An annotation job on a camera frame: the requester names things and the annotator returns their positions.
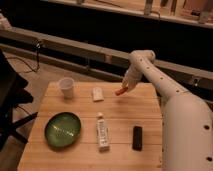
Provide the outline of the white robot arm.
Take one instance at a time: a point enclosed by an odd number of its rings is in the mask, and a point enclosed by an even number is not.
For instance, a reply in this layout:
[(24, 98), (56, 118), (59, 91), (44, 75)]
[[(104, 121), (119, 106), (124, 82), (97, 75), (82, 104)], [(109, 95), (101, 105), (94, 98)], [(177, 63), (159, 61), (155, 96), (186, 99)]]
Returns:
[(142, 76), (165, 99), (163, 110), (163, 171), (213, 171), (213, 112), (154, 64), (152, 50), (134, 50), (122, 87), (133, 90)]

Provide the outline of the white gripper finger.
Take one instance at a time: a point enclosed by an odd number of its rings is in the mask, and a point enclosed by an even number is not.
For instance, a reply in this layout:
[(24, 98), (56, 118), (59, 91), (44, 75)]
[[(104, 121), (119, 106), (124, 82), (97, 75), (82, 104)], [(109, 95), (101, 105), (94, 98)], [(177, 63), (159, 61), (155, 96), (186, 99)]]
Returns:
[(127, 80), (122, 80), (122, 88), (127, 87)]
[(136, 85), (129, 85), (127, 88), (127, 92), (132, 91), (134, 88), (136, 87)]

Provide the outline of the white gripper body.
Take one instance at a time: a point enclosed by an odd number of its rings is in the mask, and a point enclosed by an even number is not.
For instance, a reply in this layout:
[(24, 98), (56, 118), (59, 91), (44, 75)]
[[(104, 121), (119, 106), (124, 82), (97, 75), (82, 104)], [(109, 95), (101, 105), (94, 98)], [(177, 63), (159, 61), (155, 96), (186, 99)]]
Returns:
[(140, 82), (141, 78), (142, 73), (138, 71), (136, 68), (130, 67), (126, 71), (123, 80), (127, 80), (127, 87), (128, 87), (129, 85), (137, 85)]

